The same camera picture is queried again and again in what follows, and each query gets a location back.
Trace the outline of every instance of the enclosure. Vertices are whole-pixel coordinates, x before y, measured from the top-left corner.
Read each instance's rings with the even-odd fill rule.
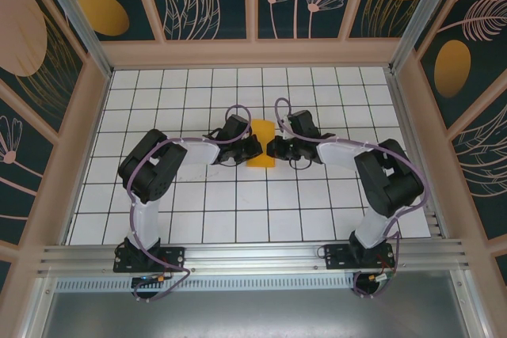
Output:
[[[507,0],[0,0],[0,11],[5,336],[505,335]],[[132,203],[120,163],[149,130],[202,137],[238,104],[282,135],[281,97],[322,134],[363,148],[395,139],[424,173],[428,202],[388,234],[391,288],[357,297],[367,268],[327,269],[319,254],[365,218],[358,172],[277,159],[177,171],[158,235],[185,250],[190,277],[155,305],[135,302],[137,275],[113,272]]]

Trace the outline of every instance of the yellow block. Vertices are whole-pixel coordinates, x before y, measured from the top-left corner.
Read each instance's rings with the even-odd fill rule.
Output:
[[[246,166],[255,168],[274,168],[275,159],[268,156],[266,147],[269,142],[275,138],[275,123],[268,120],[252,120],[252,134],[257,135],[257,140],[262,145],[262,154],[256,158],[251,158],[246,162]]]

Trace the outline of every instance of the purple cable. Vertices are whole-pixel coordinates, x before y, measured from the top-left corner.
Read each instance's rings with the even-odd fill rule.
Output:
[[[284,126],[284,121],[280,118],[280,114],[278,113],[278,104],[281,101],[287,103],[287,105],[288,105],[288,114],[289,115],[292,113],[292,106],[291,106],[291,102],[287,98],[281,97],[281,98],[278,98],[275,101],[275,117],[276,117],[276,121],[280,125],[280,129],[282,131],[286,131],[290,135],[292,135],[292,136],[294,136],[294,137],[296,137],[298,139],[305,140],[307,142],[319,142],[319,143],[321,143],[321,142],[343,142],[345,144],[350,144],[351,146],[361,146],[361,147],[365,147],[365,148],[371,148],[373,150],[378,150],[378,151],[383,152],[385,154],[389,154],[393,158],[401,161],[403,164],[405,164],[406,166],[408,166],[419,177],[419,179],[421,180],[421,183],[423,184],[424,190],[425,190],[424,195],[422,196],[421,202],[418,203],[417,205],[413,205],[413,206],[408,207],[407,209],[405,209],[405,210],[400,211],[399,213],[397,213],[395,215],[395,217],[392,220],[390,220],[389,224],[387,225],[386,229],[383,232],[383,236],[385,238],[387,238],[387,235],[389,234],[389,231],[391,230],[391,227],[398,221],[398,219],[400,217],[402,217],[403,215],[406,215],[406,214],[408,214],[408,213],[410,213],[412,211],[417,210],[419,207],[423,207],[423,206],[426,205],[426,203],[428,202],[428,198],[429,198],[429,192],[428,192],[429,185],[428,185],[428,181],[426,180],[426,178],[422,174],[422,172],[414,164],[412,164],[409,160],[405,159],[403,156],[397,154],[396,152],[393,152],[392,150],[388,150],[387,148],[384,148],[382,146],[377,146],[376,144],[370,144],[368,142],[358,142],[356,140],[342,139],[342,138],[338,138],[338,137],[336,137],[335,139],[313,139],[313,138],[307,138],[306,136],[302,136],[302,135],[296,134],[294,131],[291,131],[291,130],[287,129]],[[394,269],[394,272],[396,272],[396,269],[398,268],[400,233],[396,232],[390,238],[395,238],[395,237],[396,237],[396,259],[395,259],[395,269]],[[360,274],[361,274],[361,271],[357,272],[354,275],[354,279],[353,279],[353,292],[356,295],[360,296],[360,297],[365,297],[365,296],[369,297],[369,298],[378,297],[378,296],[380,296],[388,288],[388,285],[391,282],[390,280],[388,280],[387,283],[382,287],[382,289],[380,291],[377,291],[375,293],[375,296],[373,296],[373,294],[367,294],[367,293],[363,292],[361,289],[359,289],[357,287],[356,283],[357,283],[357,279],[359,278]]]
[[[151,255],[148,252],[148,250],[144,248],[143,243],[141,242],[141,240],[137,236],[137,233],[135,231],[135,225],[134,225],[135,196],[132,194],[132,183],[134,182],[135,176],[137,176],[137,173],[139,173],[139,171],[141,170],[141,167],[150,159],[151,156],[153,156],[153,154],[156,151],[158,151],[160,148],[162,148],[166,144],[169,144],[170,142],[211,142],[211,143],[214,143],[214,144],[231,144],[233,142],[237,142],[239,139],[241,139],[244,135],[246,135],[249,132],[250,126],[252,124],[252,114],[250,113],[249,109],[246,108],[245,106],[243,106],[241,104],[235,104],[234,106],[230,106],[227,109],[226,115],[228,115],[229,111],[231,109],[233,109],[233,108],[242,108],[243,110],[246,111],[246,114],[248,115],[248,124],[246,125],[246,128],[245,128],[244,132],[241,133],[239,136],[237,136],[237,137],[235,137],[233,139],[230,139],[230,140],[223,140],[223,141],[210,140],[210,139],[206,139],[206,138],[170,138],[170,139],[164,140],[163,142],[160,142],[159,144],[157,144],[150,152],[148,152],[148,154],[135,167],[134,171],[132,172],[132,175],[128,179],[128,182],[127,182],[127,194],[128,194],[128,196],[130,197],[130,199],[132,201],[131,206],[130,206],[130,230],[132,231],[132,236],[134,237],[135,242],[139,246],[139,249],[146,256],[148,256],[150,259],[152,259],[155,263],[159,263],[159,264],[163,265],[164,268],[169,268],[169,269],[173,269],[173,270],[177,270],[177,271],[183,270],[183,272],[186,272],[186,275],[184,275],[175,284],[173,284],[173,286],[171,286],[167,291],[163,291],[162,293],[158,293],[158,294],[156,294],[155,296],[153,296],[151,298],[141,298],[141,297],[139,297],[137,295],[137,290],[139,289],[139,287],[141,287],[142,285],[144,285],[147,282],[139,283],[134,288],[134,295],[135,295],[137,301],[144,300],[145,302],[150,302],[150,301],[157,301],[157,300],[159,300],[161,298],[164,298],[174,288],[176,288],[180,283],[182,283],[183,281],[185,281],[190,276],[190,270],[188,270],[187,268],[178,267],[177,265],[172,265],[172,264],[166,263],[165,261],[162,261],[159,258]]]
[[[345,144],[349,144],[351,146],[360,146],[360,147],[365,147],[365,148],[371,148],[373,150],[378,150],[380,152],[383,152],[385,154],[388,154],[390,156],[392,156],[393,158],[401,161],[403,164],[405,164],[406,166],[408,166],[410,169],[412,169],[412,171],[417,175],[417,177],[419,177],[419,179],[421,180],[421,183],[423,184],[424,186],[424,189],[425,189],[425,192],[424,192],[424,195],[422,196],[422,200],[420,203],[418,203],[417,205],[413,205],[403,211],[400,211],[399,213],[397,213],[395,215],[395,217],[389,222],[389,224],[387,225],[386,229],[384,230],[383,232],[383,236],[384,237],[387,237],[387,235],[389,234],[389,230],[391,230],[391,227],[396,223],[396,221],[398,221],[398,219],[400,217],[402,217],[403,215],[405,214],[408,214],[414,210],[417,210],[419,207],[423,207],[426,205],[426,203],[428,202],[428,198],[429,198],[429,193],[428,193],[428,190],[429,189],[429,185],[428,185],[428,181],[426,180],[425,176],[422,174],[422,172],[414,165],[412,164],[409,160],[405,159],[403,156],[397,154],[396,152],[393,152],[392,150],[388,150],[387,148],[384,148],[382,146],[377,146],[376,144],[371,144],[369,142],[358,142],[356,140],[349,140],[349,139],[343,139],[343,138],[330,138],[330,139],[313,139],[313,138],[307,138],[306,136],[302,136],[302,135],[298,135],[296,134],[295,132],[293,131],[290,131],[289,129],[287,129],[285,126],[284,126],[284,121],[280,118],[280,114],[278,113],[278,104],[283,101],[285,103],[287,103],[288,105],[288,114],[290,115],[291,114],[291,111],[292,111],[292,106],[291,106],[291,102],[287,99],[287,98],[278,98],[275,102],[275,117],[276,117],[276,121],[278,122],[278,124],[280,125],[280,129],[282,131],[286,131],[287,133],[289,133],[290,135],[298,138],[298,139],[301,139],[301,140],[306,140],[307,142],[343,142]]]

